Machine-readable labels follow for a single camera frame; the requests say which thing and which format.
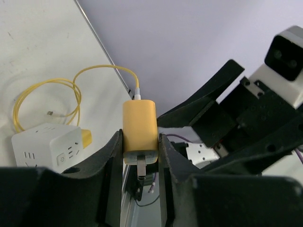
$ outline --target yellow plug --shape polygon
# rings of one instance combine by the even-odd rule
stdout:
[[[91,131],[88,129],[81,129],[82,134],[82,144],[83,148],[86,148],[89,144],[92,143]]]
[[[123,157],[127,165],[137,165],[138,179],[145,167],[158,159],[156,105],[151,100],[129,100],[123,104]]]

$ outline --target power socket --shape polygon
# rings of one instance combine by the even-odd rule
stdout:
[[[44,123],[12,137],[17,166],[48,167],[62,173],[80,161],[81,128]]]

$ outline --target white table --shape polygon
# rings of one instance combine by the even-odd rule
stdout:
[[[15,166],[10,142],[15,133],[12,108],[30,85],[51,78],[73,79],[81,69],[109,60],[73,0],[0,1],[0,166]],[[82,159],[103,147],[122,128],[122,104],[130,97],[113,69],[95,69],[77,79],[83,100],[80,127],[90,129],[93,143]],[[63,123],[46,115],[68,113],[76,105],[71,89],[40,87],[20,108],[25,128]]]

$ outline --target power adapter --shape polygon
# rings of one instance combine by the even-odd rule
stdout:
[[[137,165],[138,180],[144,180],[146,165],[158,159],[158,128],[153,101],[141,100],[139,96],[123,104],[123,147],[125,164]]]
[[[48,167],[62,173],[80,161],[83,138],[90,138],[78,126],[44,123],[15,134],[12,144],[17,166]]]

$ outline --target power button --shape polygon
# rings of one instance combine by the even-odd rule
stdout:
[[[62,165],[66,160],[65,154],[62,153],[60,155],[57,156],[57,164],[58,166]]]

